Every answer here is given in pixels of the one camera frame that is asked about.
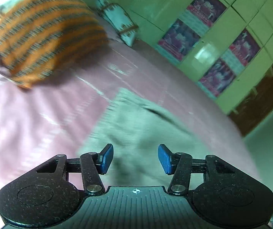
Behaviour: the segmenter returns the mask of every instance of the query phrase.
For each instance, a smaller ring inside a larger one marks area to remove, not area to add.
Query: orange striped fabric
[[[0,19],[0,57],[24,88],[107,41],[81,0],[24,0]]]

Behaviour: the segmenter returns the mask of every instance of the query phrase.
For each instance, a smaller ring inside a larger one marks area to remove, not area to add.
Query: bed
[[[108,45],[30,91],[0,80],[0,189],[54,155],[78,157],[120,88],[167,109],[212,153],[260,180],[240,133],[213,101],[146,43],[130,48],[107,31]]]

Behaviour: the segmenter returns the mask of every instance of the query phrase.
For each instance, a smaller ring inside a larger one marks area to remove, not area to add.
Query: green cloth
[[[87,139],[79,155],[96,151],[112,143],[114,158],[108,173],[101,176],[105,186],[165,186],[172,176],[164,173],[158,159],[158,146],[165,144],[172,152],[185,152],[204,159],[210,154],[168,110],[120,89],[102,119]],[[190,189],[203,182],[194,174]]]

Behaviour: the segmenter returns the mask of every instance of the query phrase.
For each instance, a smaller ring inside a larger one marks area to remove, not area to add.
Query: brown wooden panel
[[[229,117],[243,136],[252,131],[273,110],[273,76],[265,76]]]

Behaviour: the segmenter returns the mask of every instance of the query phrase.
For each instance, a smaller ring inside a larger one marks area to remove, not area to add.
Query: pink printed picture
[[[204,74],[199,82],[215,97],[218,97],[235,78],[236,75],[234,72],[222,59],[219,58]]]
[[[219,0],[194,0],[186,9],[211,27],[227,7]]]
[[[182,61],[183,57],[191,51],[199,39],[200,36],[198,34],[181,20],[177,19],[163,38],[159,40],[158,45],[177,60]]]
[[[246,66],[261,48],[247,29],[244,29],[232,43],[229,49],[233,52],[241,64]]]

